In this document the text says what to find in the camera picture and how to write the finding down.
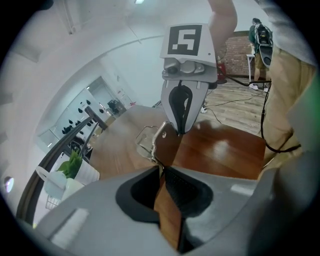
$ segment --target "red object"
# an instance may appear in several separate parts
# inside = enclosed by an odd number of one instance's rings
[[[222,70],[222,72],[226,73],[226,66],[224,63],[217,63],[218,68]],[[218,80],[226,79],[225,76],[218,70]]]

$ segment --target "robotic arm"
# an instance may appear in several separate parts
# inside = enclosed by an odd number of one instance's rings
[[[232,0],[209,0],[209,24],[170,26],[164,36],[160,57],[164,58],[161,102],[179,135],[187,133],[200,112],[208,89],[217,87],[215,50],[237,26]]]

